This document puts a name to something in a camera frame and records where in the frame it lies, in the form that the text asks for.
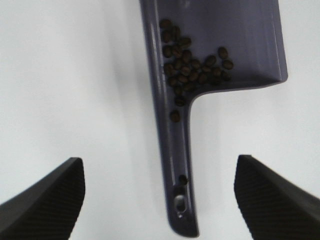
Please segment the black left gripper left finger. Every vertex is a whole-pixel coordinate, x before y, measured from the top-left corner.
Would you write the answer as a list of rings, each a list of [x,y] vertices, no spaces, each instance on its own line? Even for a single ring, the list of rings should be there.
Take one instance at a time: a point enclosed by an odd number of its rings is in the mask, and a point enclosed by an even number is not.
[[[81,158],[72,157],[0,205],[2,240],[68,240],[86,193]]]

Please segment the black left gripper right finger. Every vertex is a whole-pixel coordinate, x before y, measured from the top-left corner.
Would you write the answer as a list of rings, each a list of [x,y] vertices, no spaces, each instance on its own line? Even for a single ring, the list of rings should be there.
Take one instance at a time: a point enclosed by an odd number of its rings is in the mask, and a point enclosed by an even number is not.
[[[237,160],[234,194],[254,240],[318,240],[320,200],[252,157]]]

